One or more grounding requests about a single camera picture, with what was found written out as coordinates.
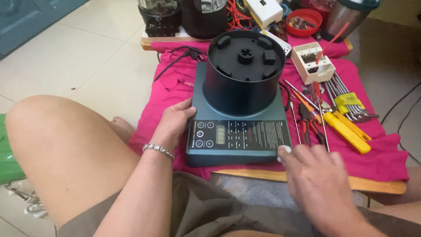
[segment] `hand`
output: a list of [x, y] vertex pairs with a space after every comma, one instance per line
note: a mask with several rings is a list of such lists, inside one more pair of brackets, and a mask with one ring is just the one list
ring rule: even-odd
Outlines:
[[179, 143], [180, 135], [184, 132], [187, 119], [195, 113], [196, 108], [192, 107], [192, 98], [166, 108], [150, 143], [173, 151]]
[[298, 145], [291, 153], [280, 146], [278, 155], [288, 175], [291, 196], [323, 234], [342, 236], [343, 231], [352, 232], [349, 228], [368, 224], [352, 200], [339, 153], [328, 153], [321, 145]]

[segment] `gray shorts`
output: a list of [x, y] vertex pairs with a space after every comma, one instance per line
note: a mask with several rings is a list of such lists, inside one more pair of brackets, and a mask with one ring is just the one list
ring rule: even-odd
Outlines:
[[[58, 236], [93, 236], [118, 194], [64, 224]], [[287, 237], [322, 236], [303, 213], [243, 204], [219, 187], [189, 173], [174, 172], [172, 205], [171, 237], [221, 236], [235, 230], [255, 230]], [[390, 237], [421, 236], [421, 225], [414, 222], [364, 208], [360, 211], [373, 226]]]

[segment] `red bowl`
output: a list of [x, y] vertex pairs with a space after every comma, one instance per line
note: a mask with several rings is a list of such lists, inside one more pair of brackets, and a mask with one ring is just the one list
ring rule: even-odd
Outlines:
[[[306, 30], [300, 30], [300, 29], [296, 29], [292, 26], [290, 26], [288, 24], [289, 19], [295, 17], [295, 16], [299, 16], [302, 19], [312, 23], [313, 25], [315, 25], [316, 27], [313, 28], [311, 26], [307, 26]], [[311, 10], [311, 9], [298, 9], [295, 10], [293, 12], [291, 12], [288, 16], [287, 16], [287, 21], [285, 23], [285, 28], [287, 29], [287, 31], [294, 35], [294, 36], [310, 36], [314, 33], [317, 32], [317, 30], [319, 29], [320, 25], [322, 24], [323, 18], [322, 15], [320, 15], [320, 13]]]

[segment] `control panel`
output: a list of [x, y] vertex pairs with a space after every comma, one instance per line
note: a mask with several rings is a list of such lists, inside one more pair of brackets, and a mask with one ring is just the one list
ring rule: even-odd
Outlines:
[[274, 151], [291, 146], [285, 120], [193, 120], [189, 149]]

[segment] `yellow screwdriver handle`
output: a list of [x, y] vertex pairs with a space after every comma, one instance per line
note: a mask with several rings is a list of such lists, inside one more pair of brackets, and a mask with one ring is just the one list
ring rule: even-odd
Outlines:
[[353, 124], [347, 117], [345, 117], [339, 111], [336, 110], [335, 112], [333, 112], [333, 115], [345, 125], [347, 125], [353, 132], [355, 132], [355, 134], [357, 134], [364, 141], [371, 141], [371, 137], [369, 137], [365, 132], [363, 132], [359, 127]]
[[336, 131], [336, 134], [340, 135], [341, 138], [343, 138], [343, 140], [356, 152], [365, 154], [371, 150], [371, 147], [362, 138], [360, 138], [331, 112], [326, 112], [323, 115], [323, 119]]

